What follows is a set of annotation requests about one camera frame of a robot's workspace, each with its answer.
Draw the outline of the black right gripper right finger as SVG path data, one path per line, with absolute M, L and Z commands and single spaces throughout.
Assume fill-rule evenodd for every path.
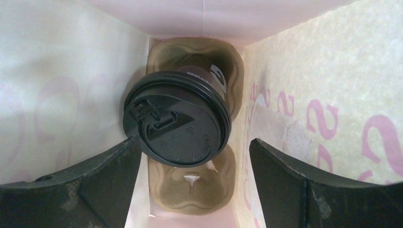
M 403 185 L 341 177 L 291 157 L 261 139 L 249 155 L 268 228 L 400 228 Z

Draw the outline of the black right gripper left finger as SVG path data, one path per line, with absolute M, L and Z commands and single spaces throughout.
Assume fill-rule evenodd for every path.
M 2 184 L 3 228 L 123 228 L 141 161 L 130 137 L 107 151 L 32 182 Z

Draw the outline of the single brown cup carrier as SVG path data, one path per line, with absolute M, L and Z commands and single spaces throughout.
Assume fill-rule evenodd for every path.
M 186 60 L 200 63 L 202 57 L 222 71 L 227 85 L 224 101 L 235 119 L 243 97 L 244 64 L 231 44 L 213 38 L 156 40 L 149 51 L 146 71 L 176 70 Z M 215 212 L 230 202 L 235 179 L 235 154 L 230 146 L 206 164 L 191 168 L 175 168 L 148 159 L 151 200 L 169 212 L 186 215 Z

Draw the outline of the paper bag with pink handles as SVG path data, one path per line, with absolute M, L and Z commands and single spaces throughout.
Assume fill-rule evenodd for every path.
M 245 66 L 231 202 L 187 216 L 149 200 L 141 159 L 128 228 L 265 227 L 249 159 L 261 138 L 336 175 L 403 180 L 400 0 L 3 0 L 0 181 L 33 181 L 125 138 L 121 106 L 151 47 L 227 41 Z

